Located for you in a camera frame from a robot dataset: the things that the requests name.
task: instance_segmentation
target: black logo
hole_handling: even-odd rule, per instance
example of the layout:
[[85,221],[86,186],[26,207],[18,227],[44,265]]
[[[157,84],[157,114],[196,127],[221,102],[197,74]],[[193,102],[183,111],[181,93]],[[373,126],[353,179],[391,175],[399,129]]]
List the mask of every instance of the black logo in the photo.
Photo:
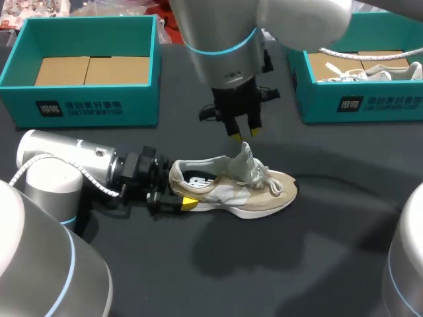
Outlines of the black logo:
[[357,112],[363,102],[363,96],[343,96],[339,102],[338,112]]
[[59,102],[55,100],[36,101],[35,104],[43,117],[63,117]]

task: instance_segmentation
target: shoelace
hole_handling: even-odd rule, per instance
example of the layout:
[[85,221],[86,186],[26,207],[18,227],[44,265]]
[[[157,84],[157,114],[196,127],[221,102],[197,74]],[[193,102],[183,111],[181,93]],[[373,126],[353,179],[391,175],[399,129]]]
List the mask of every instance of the shoelace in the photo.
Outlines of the shoelace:
[[282,190],[284,190],[282,184],[267,174],[267,170],[269,169],[268,166],[265,166],[257,158],[254,158],[254,161],[256,163],[256,168],[250,172],[251,180],[248,182],[239,182],[239,184],[254,188],[263,188],[267,185],[270,188],[270,193],[272,195],[279,196],[282,193]]
[[328,67],[331,71],[337,74],[338,77],[325,79],[323,81],[364,81],[367,79],[367,75],[365,74],[365,71],[363,69],[353,69],[351,71],[346,71],[345,73],[343,73],[339,68],[337,68],[337,66],[334,66],[331,63],[326,63],[326,67]]

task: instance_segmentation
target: blue led ring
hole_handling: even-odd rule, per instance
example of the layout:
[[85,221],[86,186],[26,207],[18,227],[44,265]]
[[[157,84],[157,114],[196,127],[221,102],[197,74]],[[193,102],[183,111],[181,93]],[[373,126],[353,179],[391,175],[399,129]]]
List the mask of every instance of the blue led ring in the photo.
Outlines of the blue led ring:
[[76,220],[76,218],[77,218],[77,216],[74,216],[74,218],[72,218],[72,219],[70,219],[70,220],[62,221],[62,222],[61,222],[61,224],[63,224],[63,225],[67,225],[68,223],[71,223],[71,222],[75,221],[75,220]]
[[63,289],[61,290],[58,299],[56,299],[55,303],[53,304],[53,306],[51,307],[51,309],[48,311],[48,313],[45,315],[45,317],[51,317],[53,316],[54,312],[58,309],[59,305],[61,304],[63,298],[66,295],[66,292],[69,288],[69,285],[71,284],[72,281],[72,277],[73,277],[73,271],[75,270],[75,245],[73,243],[73,239],[71,234],[69,233],[69,231],[64,228],[68,237],[69,237],[69,241],[71,243],[71,265],[69,267],[69,273],[67,274],[67,278],[66,278],[66,282],[65,285],[63,286]]
[[395,290],[397,291],[398,295],[400,296],[400,298],[403,300],[404,304],[408,307],[408,309],[410,309],[417,317],[422,317],[422,315],[420,315],[412,306],[411,304],[403,297],[403,294],[401,294],[397,284],[395,283],[393,274],[392,274],[392,269],[391,269],[391,249],[389,249],[389,253],[388,253],[388,270],[389,270],[389,275],[391,276],[391,280],[392,280],[392,284],[394,285]]
[[224,55],[224,54],[228,54],[228,53],[231,53],[233,51],[236,51],[237,49],[243,47],[245,44],[248,43],[249,40],[251,40],[251,38],[254,36],[256,31],[257,31],[257,28],[254,28],[254,30],[250,33],[250,35],[248,35],[247,38],[245,40],[243,40],[241,43],[233,46],[232,48],[228,48],[227,50],[223,50],[223,51],[216,51],[216,52],[201,51],[201,50],[197,50],[197,49],[193,48],[192,46],[188,45],[188,43],[186,43],[185,40],[184,40],[184,43],[185,43],[187,48],[189,48],[190,50],[192,50],[193,52],[196,52],[198,54],[212,55],[212,56]]

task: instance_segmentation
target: sneaker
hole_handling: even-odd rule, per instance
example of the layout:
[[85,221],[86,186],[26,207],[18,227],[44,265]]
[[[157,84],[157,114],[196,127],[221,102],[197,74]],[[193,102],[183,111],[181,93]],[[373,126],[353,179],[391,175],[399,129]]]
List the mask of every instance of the sneaker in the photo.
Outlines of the sneaker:
[[384,65],[376,65],[368,69],[367,76],[374,76],[380,72],[388,73],[392,81],[421,81],[423,80],[422,64],[415,61],[408,67],[387,67]]
[[291,176],[269,170],[243,142],[241,153],[208,160],[177,160],[169,172],[174,193],[185,197],[182,210],[225,209],[243,219],[269,216],[297,196]]
[[378,71],[374,71],[372,73],[369,73],[368,71],[365,71],[364,69],[353,69],[351,71],[346,71],[345,73],[341,72],[339,68],[334,66],[331,63],[326,63],[326,67],[328,67],[331,71],[336,73],[338,76],[324,79],[322,81],[319,81],[320,83],[323,82],[329,82],[329,83],[345,83],[345,82],[351,82],[351,81],[391,81],[392,77],[389,72],[384,71],[382,69]]

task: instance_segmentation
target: table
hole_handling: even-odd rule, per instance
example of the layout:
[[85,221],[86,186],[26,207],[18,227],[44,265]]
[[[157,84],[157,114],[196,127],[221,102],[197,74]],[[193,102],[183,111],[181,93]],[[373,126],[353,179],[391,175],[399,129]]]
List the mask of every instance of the table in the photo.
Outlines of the table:
[[[156,221],[144,207],[121,220],[93,211],[83,238],[112,272],[111,317],[386,316],[381,273],[401,207],[423,177],[423,126],[304,125],[285,53],[274,42],[269,52],[275,71],[258,84],[282,97],[263,107],[264,129],[250,145],[272,169],[300,176],[297,199],[255,221],[224,211]],[[234,156],[240,146],[223,125],[198,121],[211,101],[185,49],[168,45],[156,128],[53,132],[121,155],[149,145],[173,159]],[[3,105],[0,134],[0,179],[8,181],[24,131]]]

